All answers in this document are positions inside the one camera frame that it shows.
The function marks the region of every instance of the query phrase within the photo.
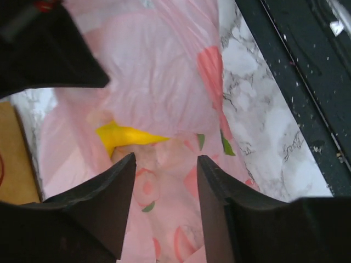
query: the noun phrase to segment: plastic bag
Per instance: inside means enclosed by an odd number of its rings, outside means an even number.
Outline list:
[[[111,81],[59,88],[41,131],[47,197],[96,176],[130,152],[137,174],[122,263],[204,262],[196,161],[208,155],[257,189],[222,111],[217,0],[69,0],[66,6]],[[170,138],[112,158],[96,129],[115,121]]]

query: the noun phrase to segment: marble surface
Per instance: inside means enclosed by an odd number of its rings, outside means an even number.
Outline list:
[[[234,0],[219,0],[224,112],[261,191],[283,201],[331,192]],[[12,96],[37,167],[39,128],[56,105],[50,88]]]

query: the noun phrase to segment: red curved line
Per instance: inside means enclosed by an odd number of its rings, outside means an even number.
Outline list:
[[[0,167],[1,167],[1,171],[0,171],[0,186],[1,186],[2,181],[4,180],[4,176],[5,176],[5,164],[4,164],[4,160],[2,159],[1,155],[0,155]]]

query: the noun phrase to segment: green leaf print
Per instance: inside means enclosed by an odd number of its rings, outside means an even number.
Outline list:
[[[205,136],[203,134],[198,134],[197,140],[199,141],[200,151],[202,151],[203,145],[205,144]]]
[[[147,207],[145,207],[142,211],[144,213],[148,213],[151,210],[153,210],[154,207],[155,207],[155,201],[153,201],[151,204],[149,204]]]
[[[222,130],[220,130],[220,137],[222,138],[224,153],[226,155],[235,156],[233,148],[231,148],[229,141],[224,137]]]

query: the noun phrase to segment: cardboard box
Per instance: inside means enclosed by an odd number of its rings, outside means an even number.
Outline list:
[[[39,203],[25,140],[9,102],[0,102],[0,201]]]

